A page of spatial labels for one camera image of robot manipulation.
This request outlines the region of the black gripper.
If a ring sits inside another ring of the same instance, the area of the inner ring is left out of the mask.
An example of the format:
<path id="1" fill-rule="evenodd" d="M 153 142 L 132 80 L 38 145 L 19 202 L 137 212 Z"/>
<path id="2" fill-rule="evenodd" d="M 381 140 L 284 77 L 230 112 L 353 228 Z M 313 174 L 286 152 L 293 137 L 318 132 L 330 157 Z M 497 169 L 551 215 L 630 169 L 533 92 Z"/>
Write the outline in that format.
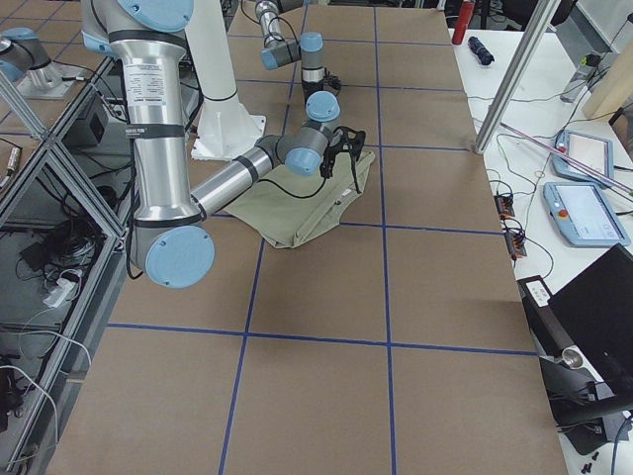
<path id="1" fill-rule="evenodd" d="M 319 166 L 319 174 L 323 179 L 329 179 L 332 177 L 336 157 L 341 152 L 342 142 L 331 144 L 324 150 L 322 162 Z"/>

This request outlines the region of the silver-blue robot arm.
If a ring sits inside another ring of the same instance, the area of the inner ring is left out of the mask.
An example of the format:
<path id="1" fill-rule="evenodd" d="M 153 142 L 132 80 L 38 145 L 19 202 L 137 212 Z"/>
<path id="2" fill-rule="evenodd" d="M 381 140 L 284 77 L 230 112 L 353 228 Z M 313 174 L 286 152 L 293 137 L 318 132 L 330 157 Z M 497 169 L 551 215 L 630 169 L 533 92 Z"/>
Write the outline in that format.
<path id="1" fill-rule="evenodd" d="M 291 63 L 301 64 L 301 83 L 304 102 L 322 91 L 325 82 L 323 40 L 319 32 L 306 32 L 290 38 L 282 34 L 282 14 L 307 5 L 307 1 L 256 1 L 255 18 L 263 36 L 260 57 L 264 67 L 274 70 Z"/>
<path id="2" fill-rule="evenodd" d="M 259 1 L 255 21 L 263 64 L 302 68 L 307 119 L 292 135 L 267 136 L 265 120 L 240 103 L 226 26 L 216 1 L 85 1 L 84 44 L 121 61 L 132 148 L 133 203 L 129 260 L 154 283 L 182 289 L 199 282 L 215 260 L 203 229 L 212 213 L 274 167 L 311 176 L 327 173 L 341 150 L 340 108 L 322 88 L 323 43 L 316 32 L 286 39 L 280 22 L 295 1 Z M 201 88 L 199 142 L 226 165 L 199 186 L 189 181 L 179 63 L 190 55 Z"/>

